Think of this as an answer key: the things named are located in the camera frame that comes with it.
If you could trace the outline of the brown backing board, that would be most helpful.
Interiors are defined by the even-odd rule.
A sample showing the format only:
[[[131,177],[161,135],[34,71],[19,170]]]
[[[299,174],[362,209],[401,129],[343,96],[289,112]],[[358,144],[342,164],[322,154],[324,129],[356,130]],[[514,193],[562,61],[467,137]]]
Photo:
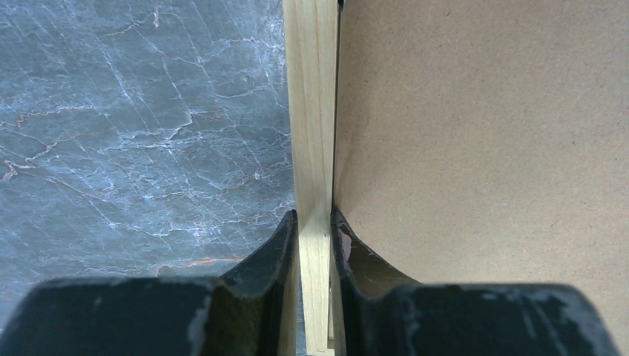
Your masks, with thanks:
[[[335,204],[423,283],[580,289],[628,353],[628,3],[347,1]]]

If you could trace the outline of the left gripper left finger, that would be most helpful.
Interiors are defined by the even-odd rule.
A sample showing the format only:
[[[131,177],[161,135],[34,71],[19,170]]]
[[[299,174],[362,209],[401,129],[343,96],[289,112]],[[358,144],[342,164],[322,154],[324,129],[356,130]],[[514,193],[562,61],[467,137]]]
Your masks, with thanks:
[[[294,355],[295,211],[219,277],[58,278],[1,334],[3,355]]]

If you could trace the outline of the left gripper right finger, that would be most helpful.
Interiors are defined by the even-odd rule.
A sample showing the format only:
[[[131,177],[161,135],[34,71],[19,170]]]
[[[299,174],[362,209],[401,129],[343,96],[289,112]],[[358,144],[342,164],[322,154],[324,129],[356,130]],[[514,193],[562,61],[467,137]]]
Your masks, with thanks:
[[[337,355],[617,355],[592,303],[552,283],[419,283],[330,215]]]

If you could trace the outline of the wooden picture frame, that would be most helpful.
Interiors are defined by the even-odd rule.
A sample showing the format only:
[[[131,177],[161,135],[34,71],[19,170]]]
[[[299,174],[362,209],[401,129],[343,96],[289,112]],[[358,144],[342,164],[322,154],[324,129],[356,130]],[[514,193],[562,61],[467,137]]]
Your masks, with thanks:
[[[339,4],[283,1],[282,5],[306,353],[333,355],[330,214]]]

